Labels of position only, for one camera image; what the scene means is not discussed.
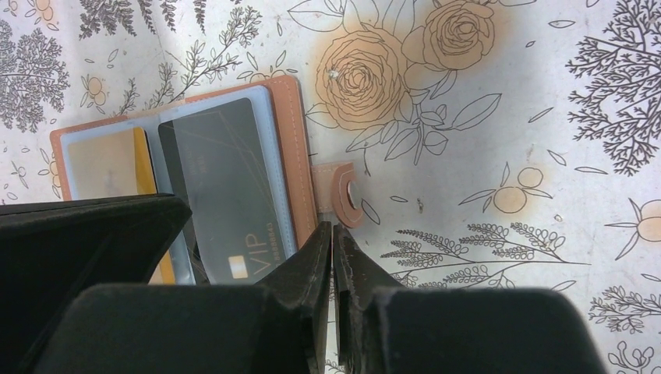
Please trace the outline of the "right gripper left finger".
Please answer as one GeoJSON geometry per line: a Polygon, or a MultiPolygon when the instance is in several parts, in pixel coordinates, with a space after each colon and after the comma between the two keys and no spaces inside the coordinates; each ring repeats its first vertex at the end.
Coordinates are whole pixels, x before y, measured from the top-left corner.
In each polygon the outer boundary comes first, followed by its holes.
{"type": "Polygon", "coordinates": [[[70,305],[36,373],[322,373],[331,223],[254,285],[102,284],[70,305]]]}

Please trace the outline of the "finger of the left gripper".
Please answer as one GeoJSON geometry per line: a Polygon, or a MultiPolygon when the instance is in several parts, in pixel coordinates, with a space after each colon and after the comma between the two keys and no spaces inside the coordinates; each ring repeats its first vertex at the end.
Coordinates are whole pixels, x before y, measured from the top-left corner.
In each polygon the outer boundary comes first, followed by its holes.
{"type": "Polygon", "coordinates": [[[2,372],[30,370],[85,289],[148,282],[191,214],[170,194],[4,205],[2,372]]]}

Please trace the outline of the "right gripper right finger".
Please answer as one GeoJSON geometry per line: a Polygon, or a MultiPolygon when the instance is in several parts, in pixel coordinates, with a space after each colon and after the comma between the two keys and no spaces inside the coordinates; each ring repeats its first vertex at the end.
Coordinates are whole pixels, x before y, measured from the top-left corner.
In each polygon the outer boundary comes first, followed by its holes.
{"type": "Polygon", "coordinates": [[[349,373],[603,373],[575,307],[540,288],[406,288],[336,225],[338,361],[349,373]]]}

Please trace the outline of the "gold credit card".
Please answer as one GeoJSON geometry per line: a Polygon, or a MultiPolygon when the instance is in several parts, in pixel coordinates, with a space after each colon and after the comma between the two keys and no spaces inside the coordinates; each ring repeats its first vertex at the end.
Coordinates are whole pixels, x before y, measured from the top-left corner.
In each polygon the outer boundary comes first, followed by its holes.
{"type": "Polygon", "coordinates": [[[67,226],[64,254],[77,284],[174,284],[168,246],[181,228],[182,204],[156,195],[145,131],[87,129],[59,141],[79,217],[67,226]]]}

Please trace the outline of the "brown leather card holder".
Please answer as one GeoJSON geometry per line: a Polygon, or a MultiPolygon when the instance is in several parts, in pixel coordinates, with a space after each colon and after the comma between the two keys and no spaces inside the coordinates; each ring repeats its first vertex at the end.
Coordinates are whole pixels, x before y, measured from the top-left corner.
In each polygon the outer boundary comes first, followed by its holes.
{"type": "MultiPolygon", "coordinates": [[[[62,159],[60,135],[96,128],[101,128],[104,133],[132,127],[142,128],[147,135],[157,192],[174,194],[158,135],[158,126],[171,112],[179,108],[189,109],[197,102],[232,94],[249,94],[256,88],[267,93],[274,113],[279,154],[295,233],[294,254],[312,234],[319,213],[335,213],[342,222],[351,227],[358,227],[362,223],[362,211],[355,200],[355,169],[349,162],[312,166],[302,116],[299,83],[291,76],[279,76],[262,82],[197,95],[138,114],[118,115],[51,132],[50,141],[64,199],[71,200],[62,159]]],[[[193,247],[193,240],[186,236],[191,221],[192,217],[168,249],[175,284],[212,284],[202,270],[198,252],[193,247]]]]}

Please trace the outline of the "black VIP credit card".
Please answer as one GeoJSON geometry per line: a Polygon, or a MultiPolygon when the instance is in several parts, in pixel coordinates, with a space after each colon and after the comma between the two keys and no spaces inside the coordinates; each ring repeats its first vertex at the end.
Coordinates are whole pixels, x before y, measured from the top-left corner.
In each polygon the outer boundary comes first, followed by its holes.
{"type": "Polygon", "coordinates": [[[171,112],[158,126],[186,236],[212,284],[254,284],[296,250],[274,113],[259,88],[171,112]]]}

